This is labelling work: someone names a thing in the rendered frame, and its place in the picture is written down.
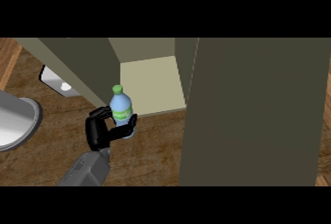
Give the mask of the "olive grey wooden cabinet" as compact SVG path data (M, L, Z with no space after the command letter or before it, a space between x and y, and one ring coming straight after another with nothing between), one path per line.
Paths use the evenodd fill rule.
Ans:
M120 84L139 116L186 109L197 38L18 38L61 80L98 107Z

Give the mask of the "dark grey cabinet door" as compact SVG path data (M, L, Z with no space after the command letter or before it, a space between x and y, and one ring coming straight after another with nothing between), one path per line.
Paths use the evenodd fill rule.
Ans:
M331 38L201 38L183 186L313 186Z

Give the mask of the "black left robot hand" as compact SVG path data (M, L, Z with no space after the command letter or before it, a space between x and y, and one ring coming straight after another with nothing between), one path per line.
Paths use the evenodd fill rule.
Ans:
M99 107L89 113L86 119L86 137L87 145L93 151L101 151L109 147L109 142L129 137L137 122L137 115L133 114L129 123L108 129L105 120L112 117L111 107Z

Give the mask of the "blue water bottle green cap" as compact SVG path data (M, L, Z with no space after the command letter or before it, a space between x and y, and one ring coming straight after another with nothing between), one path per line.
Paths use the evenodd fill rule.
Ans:
M133 116L132 99L123 92L123 86L120 84L112 87L112 93L114 95L109 101L112 117L117 126L123 126L130 123Z

